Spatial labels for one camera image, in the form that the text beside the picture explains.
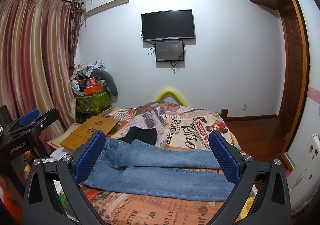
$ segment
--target pink wall border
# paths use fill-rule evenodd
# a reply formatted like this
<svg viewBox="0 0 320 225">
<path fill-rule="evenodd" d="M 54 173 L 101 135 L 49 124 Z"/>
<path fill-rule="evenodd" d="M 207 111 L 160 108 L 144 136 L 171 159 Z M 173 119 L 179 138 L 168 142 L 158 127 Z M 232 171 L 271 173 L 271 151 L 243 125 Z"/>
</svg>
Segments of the pink wall border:
<svg viewBox="0 0 320 225">
<path fill-rule="evenodd" d="M 309 87 L 308 98 L 313 99 L 315 102 L 320 104 L 320 91 Z"/>
</svg>

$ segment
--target orange box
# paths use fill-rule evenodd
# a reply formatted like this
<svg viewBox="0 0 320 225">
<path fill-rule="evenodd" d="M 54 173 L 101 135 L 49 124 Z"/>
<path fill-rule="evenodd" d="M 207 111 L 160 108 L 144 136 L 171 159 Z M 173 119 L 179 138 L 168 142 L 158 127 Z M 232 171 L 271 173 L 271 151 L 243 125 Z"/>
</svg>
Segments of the orange box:
<svg viewBox="0 0 320 225">
<path fill-rule="evenodd" d="M 96 84 L 96 78 L 94 78 L 94 77 L 92 77 L 92 78 L 90 78 L 90 86 L 95 86 L 95 85 L 97 85 Z"/>
<path fill-rule="evenodd" d="M 95 93 L 101 91 L 101 85 L 94 85 L 84 89 L 84 94 L 89 95 L 91 93 Z"/>
</svg>

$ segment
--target small monitor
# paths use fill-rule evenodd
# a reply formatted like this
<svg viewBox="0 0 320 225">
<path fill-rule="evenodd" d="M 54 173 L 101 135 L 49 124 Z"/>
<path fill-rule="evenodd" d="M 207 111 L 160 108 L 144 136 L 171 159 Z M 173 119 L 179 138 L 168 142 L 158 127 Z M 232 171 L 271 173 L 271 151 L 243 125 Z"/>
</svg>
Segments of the small monitor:
<svg viewBox="0 0 320 225">
<path fill-rule="evenodd" d="M 158 41 L 156 45 L 156 61 L 184 61 L 183 40 Z"/>
</svg>

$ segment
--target screw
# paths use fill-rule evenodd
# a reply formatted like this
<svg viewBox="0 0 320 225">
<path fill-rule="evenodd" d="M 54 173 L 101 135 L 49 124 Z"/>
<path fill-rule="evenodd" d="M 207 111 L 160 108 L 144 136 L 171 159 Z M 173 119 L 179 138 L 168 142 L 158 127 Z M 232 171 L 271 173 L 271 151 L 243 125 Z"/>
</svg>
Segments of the screw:
<svg viewBox="0 0 320 225">
<path fill-rule="evenodd" d="M 249 155 L 244 155 L 243 156 L 243 159 L 247 162 L 251 162 L 252 161 L 252 156 L 249 156 Z"/>
<path fill-rule="evenodd" d="M 65 161 L 65 162 L 68 162 L 70 159 L 71 159 L 71 155 L 64 155 L 62 157 L 62 160 Z"/>
<path fill-rule="evenodd" d="M 279 159 L 275 159 L 275 164 L 276 165 L 281 165 L 281 161 Z"/>
<path fill-rule="evenodd" d="M 37 158 L 36 160 L 33 161 L 33 164 L 40 164 L 41 160 Z"/>
</svg>

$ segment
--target blue jeans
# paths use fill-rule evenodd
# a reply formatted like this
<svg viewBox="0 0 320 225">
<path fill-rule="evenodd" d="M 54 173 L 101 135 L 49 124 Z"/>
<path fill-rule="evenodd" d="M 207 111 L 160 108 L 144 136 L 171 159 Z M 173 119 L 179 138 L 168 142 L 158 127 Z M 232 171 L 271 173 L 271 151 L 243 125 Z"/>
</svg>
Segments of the blue jeans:
<svg viewBox="0 0 320 225">
<path fill-rule="evenodd" d="M 192 201 L 224 201 L 234 188 L 223 174 L 174 167 L 220 169 L 210 150 L 171 151 L 137 139 L 128 144 L 109 138 L 84 184 L 106 191 Z"/>
</svg>

